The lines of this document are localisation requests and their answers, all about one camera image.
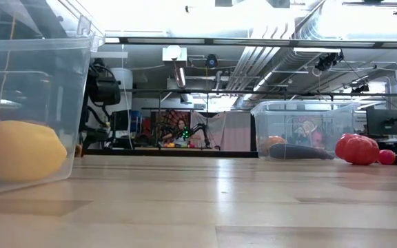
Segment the orange fruit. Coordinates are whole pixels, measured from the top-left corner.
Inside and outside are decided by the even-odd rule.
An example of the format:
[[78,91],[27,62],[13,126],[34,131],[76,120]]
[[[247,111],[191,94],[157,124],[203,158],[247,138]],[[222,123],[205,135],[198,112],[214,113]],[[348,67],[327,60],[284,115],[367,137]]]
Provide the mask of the orange fruit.
[[286,140],[281,136],[264,136],[258,138],[257,148],[259,156],[268,156],[269,149],[276,144],[286,144]]

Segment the silver ceiling duct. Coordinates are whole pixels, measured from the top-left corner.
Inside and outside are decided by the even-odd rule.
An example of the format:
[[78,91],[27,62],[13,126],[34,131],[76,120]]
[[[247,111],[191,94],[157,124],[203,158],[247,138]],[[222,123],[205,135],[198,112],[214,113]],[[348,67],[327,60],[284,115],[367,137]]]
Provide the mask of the silver ceiling duct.
[[[339,9],[339,0],[313,0],[309,13],[295,18],[293,10],[274,8],[275,0],[248,0],[236,7],[242,17],[250,17],[256,25],[249,29],[249,39],[298,39],[333,40],[346,37],[345,29],[338,24],[328,28],[338,14],[329,11]],[[309,63],[321,56],[321,52],[295,52],[293,48],[247,46],[236,64],[227,89],[244,90],[254,76],[264,75],[269,82],[282,83]]]

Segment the black monitor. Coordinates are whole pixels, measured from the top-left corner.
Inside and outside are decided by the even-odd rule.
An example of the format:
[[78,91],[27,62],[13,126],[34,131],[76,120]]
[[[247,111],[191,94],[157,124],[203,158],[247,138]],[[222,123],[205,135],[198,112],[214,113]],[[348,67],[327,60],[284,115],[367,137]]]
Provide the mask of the black monitor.
[[397,110],[368,109],[366,118],[368,134],[397,135]]
[[121,110],[112,113],[112,135],[121,138],[129,135],[129,111]]

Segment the black table frame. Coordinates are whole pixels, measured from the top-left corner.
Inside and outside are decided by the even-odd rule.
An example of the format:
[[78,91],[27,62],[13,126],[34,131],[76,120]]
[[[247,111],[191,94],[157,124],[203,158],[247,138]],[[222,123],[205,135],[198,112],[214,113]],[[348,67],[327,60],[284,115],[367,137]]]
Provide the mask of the black table frame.
[[111,156],[184,156],[184,157],[215,157],[215,158],[258,158],[258,152],[224,152],[212,149],[187,148],[147,148],[147,149],[87,149],[85,155]]

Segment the red bell pepper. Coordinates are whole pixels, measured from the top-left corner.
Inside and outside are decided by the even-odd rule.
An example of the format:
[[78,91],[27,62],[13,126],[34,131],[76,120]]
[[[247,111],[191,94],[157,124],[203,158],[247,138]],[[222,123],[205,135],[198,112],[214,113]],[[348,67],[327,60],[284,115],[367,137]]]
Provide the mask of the red bell pepper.
[[378,160],[379,147],[375,140],[359,134],[343,134],[336,143],[337,157],[353,165],[371,165]]

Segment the white ceiling light box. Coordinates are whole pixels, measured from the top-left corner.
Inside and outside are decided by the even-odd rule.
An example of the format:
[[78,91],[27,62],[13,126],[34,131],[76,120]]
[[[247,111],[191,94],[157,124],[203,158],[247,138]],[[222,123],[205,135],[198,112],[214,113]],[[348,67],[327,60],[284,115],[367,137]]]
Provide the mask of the white ceiling light box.
[[187,61],[187,48],[169,45],[162,50],[162,61]]

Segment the blue barrel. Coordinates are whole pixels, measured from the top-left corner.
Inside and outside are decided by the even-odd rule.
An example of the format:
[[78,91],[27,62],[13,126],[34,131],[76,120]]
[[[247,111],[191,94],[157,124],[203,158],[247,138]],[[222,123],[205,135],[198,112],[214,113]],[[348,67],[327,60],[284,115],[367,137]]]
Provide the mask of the blue barrel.
[[140,111],[132,110],[130,112],[130,131],[131,133],[142,132],[143,115]]

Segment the black ceiling fixture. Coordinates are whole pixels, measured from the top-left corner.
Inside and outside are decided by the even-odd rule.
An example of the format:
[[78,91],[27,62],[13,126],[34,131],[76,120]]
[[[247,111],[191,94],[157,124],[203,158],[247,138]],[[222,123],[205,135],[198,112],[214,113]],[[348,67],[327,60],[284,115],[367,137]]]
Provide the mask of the black ceiling fixture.
[[341,62],[344,59],[344,54],[342,51],[340,52],[330,52],[328,54],[324,54],[318,58],[317,64],[314,66],[318,71],[327,71],[333,66],[335,66],[338,62]]

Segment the black overhead beam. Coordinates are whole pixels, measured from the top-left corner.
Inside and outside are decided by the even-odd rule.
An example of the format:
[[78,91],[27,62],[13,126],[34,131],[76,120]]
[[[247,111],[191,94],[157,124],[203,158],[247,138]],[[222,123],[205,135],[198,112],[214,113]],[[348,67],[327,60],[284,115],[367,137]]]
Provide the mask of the black overhead beam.
[[107,37],[106,44],[123,45],[227,45],[283,48],[350,48],[393,49],[397,41],[333,41],[298,39],[172,38],[172,37]]

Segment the clear plastic bin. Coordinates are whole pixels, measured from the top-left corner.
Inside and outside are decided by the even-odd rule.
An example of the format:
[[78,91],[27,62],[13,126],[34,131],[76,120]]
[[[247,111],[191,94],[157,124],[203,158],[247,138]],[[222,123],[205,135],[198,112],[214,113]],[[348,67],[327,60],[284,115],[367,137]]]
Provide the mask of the clear plastic bin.
[[81,0],[0,0],[0,193],[70,175],[104,41]]
[[354,130],[357,107],[350,101],[261,102],[251,110],[256,148],[260,137],[281,136],[286,144],[323,149],[336,157],[338,139]]

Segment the yellow bell pepper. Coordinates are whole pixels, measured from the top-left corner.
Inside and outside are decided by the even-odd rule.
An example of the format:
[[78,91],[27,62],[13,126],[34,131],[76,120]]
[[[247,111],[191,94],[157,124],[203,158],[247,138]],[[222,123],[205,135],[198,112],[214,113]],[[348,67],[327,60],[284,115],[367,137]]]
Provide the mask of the yellow bell pepper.
[[24,121],[0,122],[0,181],[41,180],[57,172],[67,158],[56,132]]

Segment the patterned maroon cloth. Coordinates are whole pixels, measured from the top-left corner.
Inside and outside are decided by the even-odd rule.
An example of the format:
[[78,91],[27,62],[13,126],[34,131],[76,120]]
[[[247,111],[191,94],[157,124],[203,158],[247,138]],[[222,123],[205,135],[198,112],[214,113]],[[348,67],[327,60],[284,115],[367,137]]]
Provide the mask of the patterned maroon cloth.
[[175,127],[178,120],[183,120],[187,127],[190,125],[190,112],[166,110],[157,113],[156,117],[156,137],[160,142],[163,142],[162,137],[169,129]]

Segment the black horizontal rail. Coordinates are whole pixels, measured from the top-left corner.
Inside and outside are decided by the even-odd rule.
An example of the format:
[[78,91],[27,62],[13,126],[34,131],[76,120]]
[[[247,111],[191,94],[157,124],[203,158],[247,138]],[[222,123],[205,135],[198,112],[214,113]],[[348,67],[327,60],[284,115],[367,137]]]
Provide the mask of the black horizontal rail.
[[247,90],[176,90],[176,89],[125,89],[121,90],[122,92],[131,92],[131,93],[177,93],[177,94],[191,94],[191,93],[200,93],[200,94],[261,94],[261,95],[280,95],[280,96],[384,96],[384,97],[397,97],[397,93],[340,93],[340,92],[290,92],[290,91],[282,91],[282,92],[266,92],[266,91],[247,91]]

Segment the small red cherry tomato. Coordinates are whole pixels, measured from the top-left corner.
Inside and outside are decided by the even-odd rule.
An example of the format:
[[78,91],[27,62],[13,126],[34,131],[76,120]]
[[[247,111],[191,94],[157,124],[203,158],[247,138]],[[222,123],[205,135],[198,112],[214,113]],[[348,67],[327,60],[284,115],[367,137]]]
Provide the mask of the small red cherry tomato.
[[396,161],[396,154],[389,149],[379,151],[378,162],[382,165],[393,165]]

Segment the purple eggplant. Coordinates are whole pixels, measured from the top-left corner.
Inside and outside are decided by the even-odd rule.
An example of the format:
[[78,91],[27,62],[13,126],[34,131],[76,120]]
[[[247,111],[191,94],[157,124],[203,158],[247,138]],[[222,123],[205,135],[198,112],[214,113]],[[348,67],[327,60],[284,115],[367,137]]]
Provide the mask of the purple eggplant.
[[277,159],[334,159],[334,156],[328,154],[323,149],[284,143],[272,145],[269,148],[269,156]]

